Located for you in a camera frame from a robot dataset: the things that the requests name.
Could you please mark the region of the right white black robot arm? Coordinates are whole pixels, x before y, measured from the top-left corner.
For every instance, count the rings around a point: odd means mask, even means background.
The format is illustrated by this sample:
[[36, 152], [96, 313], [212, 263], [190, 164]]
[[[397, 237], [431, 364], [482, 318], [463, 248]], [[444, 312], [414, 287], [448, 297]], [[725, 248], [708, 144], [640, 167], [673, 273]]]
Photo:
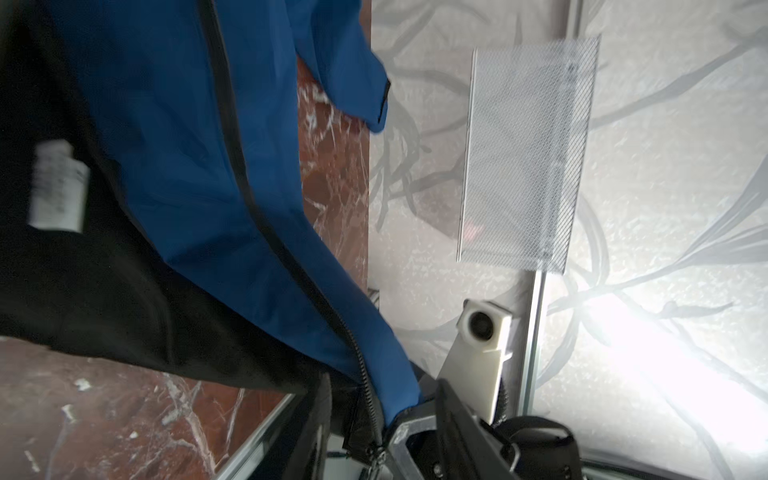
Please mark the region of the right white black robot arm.
[[494, 428], [457, 402], [430, 400], [396, 418], [369, 479], [581, 479], [574, 435], [538, 417]]

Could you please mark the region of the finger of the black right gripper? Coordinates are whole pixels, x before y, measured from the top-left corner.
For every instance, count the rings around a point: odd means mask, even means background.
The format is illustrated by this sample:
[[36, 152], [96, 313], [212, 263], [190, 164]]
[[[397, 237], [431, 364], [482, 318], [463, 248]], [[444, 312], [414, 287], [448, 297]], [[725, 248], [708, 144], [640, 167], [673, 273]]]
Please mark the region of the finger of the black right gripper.
[[443, 479], [437, 441], [436, 402], [403, 411], [391, 425], [384, 462], [385, 479]]

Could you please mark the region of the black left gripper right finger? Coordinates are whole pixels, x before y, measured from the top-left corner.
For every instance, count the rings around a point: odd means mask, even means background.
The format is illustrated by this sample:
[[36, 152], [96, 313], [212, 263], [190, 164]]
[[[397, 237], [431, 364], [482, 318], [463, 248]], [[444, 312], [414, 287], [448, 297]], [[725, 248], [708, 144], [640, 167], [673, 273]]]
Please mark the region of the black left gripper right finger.
[[435, 396], [436, 435], [444, 479], [518, 479], [446, 380]]

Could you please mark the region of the blue zip jacket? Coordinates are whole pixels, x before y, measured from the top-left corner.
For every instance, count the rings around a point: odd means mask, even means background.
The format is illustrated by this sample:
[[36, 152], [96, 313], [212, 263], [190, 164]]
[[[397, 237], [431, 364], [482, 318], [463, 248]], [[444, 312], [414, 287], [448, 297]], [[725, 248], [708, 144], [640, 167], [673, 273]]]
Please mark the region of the blue zip jacket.
[[291, 393], [329, 381], [380, 458], [420, 389], [304, 211], [297, 67], [370, 131], [358, 1], [5, 1], [1, 332]]

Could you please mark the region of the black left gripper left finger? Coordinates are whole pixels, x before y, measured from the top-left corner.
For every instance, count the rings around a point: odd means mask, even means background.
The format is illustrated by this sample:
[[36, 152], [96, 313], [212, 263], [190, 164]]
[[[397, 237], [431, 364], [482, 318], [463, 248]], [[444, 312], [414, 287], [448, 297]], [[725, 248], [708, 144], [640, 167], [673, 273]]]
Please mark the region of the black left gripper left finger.
[[331, 381], [328, 374], [321, 374], [299, 399], [298, 405], [255, 469], [254, 478], [323, 479], [331, 414]]

